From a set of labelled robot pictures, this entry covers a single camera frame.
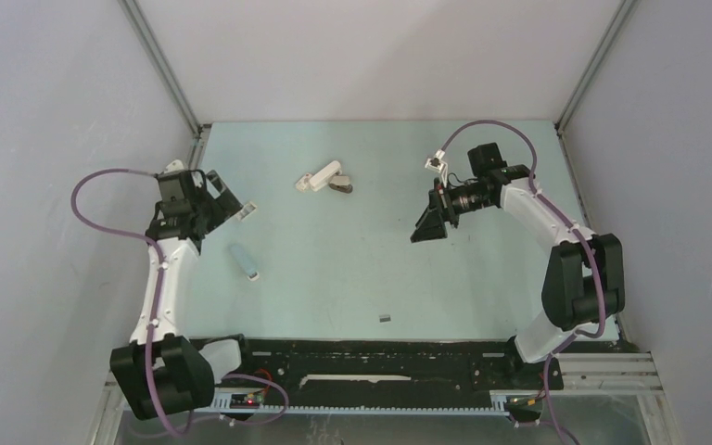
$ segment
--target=metal beam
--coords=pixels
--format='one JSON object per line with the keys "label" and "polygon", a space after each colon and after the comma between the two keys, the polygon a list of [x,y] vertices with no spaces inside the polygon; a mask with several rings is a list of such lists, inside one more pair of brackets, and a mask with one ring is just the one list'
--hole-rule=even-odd
{"label": "metal beam", "polygon": [[585,69],[585,72],[582,73],[582,77],[580,77],[574,93],[571,97],[569,97],[569,101],[566,103],[563,113],[561,113],[561,118],[558,120],[558,123],[556,125],[559,134],[563,134],[566,130],[566,127],[571,122],[572,116],[574,116],[575,111],[577,111],[577,108],[579,107],[583,96],[585,96],[585,93],[591,86],[593,78],[596,76],[596,73],[599,72],[599,68],[602,67],[607,53],[613,47],[613,44],[615,43],[620,31],[629,21],[629,16],[631,16],[631,13],[634,11],[634,8],[639,3],[640,0],[621,1],[621,4],[620,6],[618,6],[618,9],[616,11],[616,14],[613,16],[613,19],[607,26],[607,30],[602,36],[602,40],[599,41],[599,45],[596,46],[596,51],[593,53],[591,61],[588,62],[588,67]]}
{"label": "metal beam", "polygon": [[162,53],[162,48],[159,47],[157,38],[151,31],[151,27],[148,26],[143,10],[141,10],[137,0],[119,0],[119,3],[121,3],[121,7],[124,9],[127,19],[133,24],[135,33],[146,49],[148,58],[151,59],[151,63],[154,64],[154,67],[157,69],[159,77],[165,84],[165,87],[168,88],[168,92],[184,116],[184,120],[187,122],[187,125],[189,125],[190,130],[192,130],[192,134],[195,137],[199,137],[200,122],[197,121],[192,107],[190,107],[189,102],[186,100],[184,91],[182,91],[179,81],[173,74],[168,59]]}

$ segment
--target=wall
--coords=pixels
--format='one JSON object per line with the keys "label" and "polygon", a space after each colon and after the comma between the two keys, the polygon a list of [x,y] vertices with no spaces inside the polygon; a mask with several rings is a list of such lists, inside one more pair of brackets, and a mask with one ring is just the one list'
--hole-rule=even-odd
{"label": "wall", "polygon": [[632,338],[690,444],[712,443],[712,2],[641,2],[567,142],[626,255]]}
{"label": "wall", "polygon": [[[142,301],[145,248],[77,222],[72,187],[190,138],[118,2],[0,1],[0,444],[83,442]],[[158,197],[112,178],[82,211],[143,230]]]}
{"label": "wall", "polygon": [[203,122],[555,120],[619,3],[140,2]]}

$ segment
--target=light blue tabletop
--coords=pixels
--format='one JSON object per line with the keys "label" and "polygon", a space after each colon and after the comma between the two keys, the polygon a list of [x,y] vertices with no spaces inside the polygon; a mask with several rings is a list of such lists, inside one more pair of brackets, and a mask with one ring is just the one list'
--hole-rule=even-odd
{"label": "light blue tabletop", "polygon": [[[545,195],[582,221],[553,124],[510,121],[539,152]],[[201,168],[258,209],[209,235],[186,306],[185,333],[265,338],[506,339],[541,311],[544,252],[520,223],[490,208],[462,216],[449,238],[411,244],[436,174],[424,169],[460,121],[216,123]],[[472,176],[467,150],[497,142],[530,166],[513,133],[481,125],[447,151]],[[353,193],[300,193],[296,181],[339,160]],[[250,282],[228,246],[257,264]],[[391,321],[381,323],[389,315]],[[608,323],[603,339],[617,339]]]}

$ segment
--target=gray wall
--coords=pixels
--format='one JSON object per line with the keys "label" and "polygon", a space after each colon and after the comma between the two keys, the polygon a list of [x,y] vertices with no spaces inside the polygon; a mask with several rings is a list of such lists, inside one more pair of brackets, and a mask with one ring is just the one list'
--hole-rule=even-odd
{"label": "gray wall", "polygon": [[712,443],[712,2],[645,0],[567,132],[596,226],[621,237],[632,338],[687,443]]}
{"label": "gray wall", "polygon": [[[72,187],[160,169],[190,138],[118,2],[0,1],[0,444],[82,443],[143,299],[145,247],[78,223]],[[157,197],[118,177],[82,204],[143,230]]]}

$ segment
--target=blue marker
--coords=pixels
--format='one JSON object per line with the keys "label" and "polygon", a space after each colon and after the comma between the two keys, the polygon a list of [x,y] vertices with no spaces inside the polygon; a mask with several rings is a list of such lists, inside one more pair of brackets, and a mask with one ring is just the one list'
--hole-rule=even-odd
{"label": "blue marker", "polygon": [[252,260],[241,245],[232,244],[228,247],[228,250],[230,250],[231,255],[233,255],[235,261],[238,262],[238,265],[241,266],[241,270],[247,275],[249,281],[255,281],[261,277],[258,274],[258,266],[255,264],[255,261]]}

